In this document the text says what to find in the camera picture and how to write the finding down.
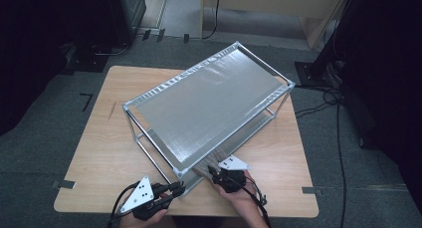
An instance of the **tape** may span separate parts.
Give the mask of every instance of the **tape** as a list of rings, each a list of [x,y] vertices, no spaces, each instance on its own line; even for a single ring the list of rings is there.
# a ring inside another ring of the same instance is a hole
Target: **tape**
[[[314,187],[302,187],[303,194],[315,194],[316,189]]]
[[[183,43],[186,44],[189,42],[189,34],[185,34],[183,37]]]
[[[143,37],[142,37],[142,41],[148,40],[149,34],[151,34],[151,30],[145,31],[145,33],[143,34]]]
[[[165,32],[165,29],[159,30],[159,34],[158,34],[158,37],[157,37],[157,42],[162,41],[162,38],[164,38],[164,32]]]
[[[74,189],[76,184],[77,184],[76,181],[69,181],[69,180],[58,181],[58,180],[55,180],[52,184],[52,187],[55,188],[55,189],[60,189],[60,188]]]
[[[82,112],[87,110],[88,105],[90,104],[91,99],[93,98],[93,94],[85,94],[85,93],[80,93],[80,96],[86,96],[89,97],[87,102],[85,103],[84,108],[82,109]]]

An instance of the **wooden table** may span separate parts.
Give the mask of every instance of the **wooden table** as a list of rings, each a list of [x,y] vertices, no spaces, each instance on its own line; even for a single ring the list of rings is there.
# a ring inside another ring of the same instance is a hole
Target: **wooden table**
[[[181,71],[112,67],[105,78],[54,207],[59,212],[111,213],[118,195],[147,175],[165,183],[134,143],[121,105],[180,74]],[[315,217],[316,196],[290,98],[279,115],[240,147],[235,155],[252,166],[258,186],[267,195],[270,217]],[[183,198],[173,200],[169,215],[237,216],[233,208],[201,181]]]

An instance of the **human hand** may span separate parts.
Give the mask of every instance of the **human hand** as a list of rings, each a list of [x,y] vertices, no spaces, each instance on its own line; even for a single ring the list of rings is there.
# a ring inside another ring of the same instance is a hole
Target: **human hand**
[[[167,210],[163,209],[155,213],[151,218],[149,218],[146,221],[137,219],[133,216],[133,214],[130,212],[130,214],[127,214],[123,217],[121,217],[119,228],[144,228],[148,227],[150,225],[158,223],[164,215],[167,214]]]
[[[255,180],[247,170],[245,170],[245,176],[247,178],[245,188],[251,192],[251,194],[255,195],[256,190],[252,184],[255,182]],[[230,201],[233,208],[235,208],[239,215],[245,219],[249,226],[254,228],[268,227],[258,210],[257,203],[255,203],[251,195],[248,194],[245,190],[240,189],[233,193],[226,193],[226,191],[220,185],[213,184],[213,186],[214,189],[218,191],[220,196]]]

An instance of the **gray tray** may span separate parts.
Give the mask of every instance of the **gray tray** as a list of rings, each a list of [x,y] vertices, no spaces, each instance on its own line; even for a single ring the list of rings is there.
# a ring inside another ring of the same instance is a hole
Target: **gray tray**
[[[142,138],[189,192],[202,179],[192,168],[215,149],[233,153],[277,115],[294,86],[236,42],[122,107],[135,142],[161,175],[171,182]]]

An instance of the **electrical cord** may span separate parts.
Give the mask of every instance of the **electrical cord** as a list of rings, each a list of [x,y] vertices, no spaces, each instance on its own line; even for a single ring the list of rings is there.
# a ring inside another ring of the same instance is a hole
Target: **electrical cord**
[[[239,184],[237,181],[235,181],[231,177],[225,176],[225,175],[223,175],[221,173],[219,173],[219,175],[222,178],[229,179],[230,181],[232,181],[233,183],[235,183],[236,185],[238,185],[240,188],[242,188],[244,191],[246,191],[246,193],[248,193],[251,196],[252,200],[254,200],[254,202],[258,205],[258,207],[260,208],[261,212],[263,213],[263,217],[264,217],[265,223],[267,224],[267,226],[269,228],[271,228],[270,218],[268,217],[267,210],[264,208],[264,205],[267,204],[267,199],[266,199],[266,196],[265,195],[264,195],[264,198],[263,198],[263,196],[261,194],[261,191],[259,191],[260,189],[258,188],[257,184],[253,180],[251,180],[248,177],[246,177],[246,178],[248,178],[254,184],[254,187],[256,187],[257,191],[259,191],[258,193],[260,194],[260,200],[258,200],[258,198],[254,194],[252,194],[252,192],[250,192],[248,189],[246,189],[245,186]]]
[[[217,6],[215,8],[215,24],[214,24],[214,30],[212,31],[212,33],[209,36],[202,38],[203,40],[206,40],[206,39],[212,37],[212,35],[214,35],[215,31],[217,30],[217,25],[218,25],[218,7],[219,7],[219,5],[220,5],[220,0],[217,0]]]
[[[123,52],[125,52],[125,51],[127,50],[127,48],[129,48],[129,45],[126,45],[126,46],[124,47],[124,49],[122,49],[121,51],[116,52],[116,53],[94,53],[94,55],[96,55],[96,56],[118,56],[118,55],[122,54]]]
[[[311,112],[306,113],[306,114],[312,114],[312,113],[315,113],[317,111],[321,111],[321,110],[323,110],[327,107],[336,106],[337,150],[338,150],[338,158],[339,158],[339,162],[340,162],[341,181],[342,181],[342,204],[341,204],[341,218],[340,218],[340,226],[339,227],[342,228],[343,225],[344,225],[345,205],[346,205],[346,199],[347,199],[347,182],[346,182],[346,179],[345,179],[344,164],[343,164],[343,160],[342,160],[341,142],[340,142],[340,123],[339,123],[339,114],[340,114],[340,106],[341,106],[341,103],[342,103],[342,97],[338,98],[337,95],[335,93],[333,93],[333,91],[339,92],[339,89],[329,89],[329,90],[327,90],[327,89],[323,89],[323,88],[313,88],[313,87],[299,87],[299,88],[323,92],[324,103],[319,105],[318,107],[315,107],[315,108],[312,108],[312,109],[302,110],[302,111],[296,112],[295,114],[299,114],[299,113],[307,112],[307,111],[311,111]],[[334,99],[329,101],[326,97],[327,95],[333,96]]]
[[[322,95],[323,103],[321,105],[315,107],[315,108],[305,109],[305,110],[301,110],[301,111],[295,112],[296,118],[300,118],[300,117],[302,117],[304,115],[313,114],[313,113],[322,111],[322,110],[324,110],[324,109],[326,109],[328,107],[335,106],[335,105],[339,104],[340,103],[340,100],[341,100],[333,92],[333,91],[338,92],[338,89],[328,89],[327,90],[327,89],[318,88],[318,87],[300,87],[300,86],[298,86],[297,88],[323,92],[323,95]],[[332,96],[333,99],[332,100],[329,100],[327,98],[328,95]]]
[[[117,198],[117,200],[115,201],[115,203],[114,203],[114,206],[113,206],[113,208],[112,208],[112,212],[111,212],[111,214],[110,214],[110,216],[109,216],[109,221],[108,221],[108,224],[107,224],[107,228],[111,228],[112,227],[112,225],[114,224],[114,221],[116,220],[116,219],[119,219],[119,218],[121,218],[121,217],[123,217],[123,216],[125,216],[125,215],[128,215],[128,214],[130,214],[131,213],[131,211],[130,212],[127,212],[127,213],[124,213],[124,214],[121,214],[121,215],[117,215],[116,213],[115,213],[115,211],[116,211],[116,209],[117,209],[117,205],[118,205],[118,203],[120,202],[120,200],[121,200],[121,198],[123,197],[123,195],[128,191],[128,190],[130,190],[130,189],[134,189],[138,184],[139,184],[139,182],[140,181],[136,181],[135,183],[133,183],[133,184],[131,184],[131,185],[129,185],[127,188],[125,188],[121,193],[120,193],[120,195],[118,196],[118,198]]]

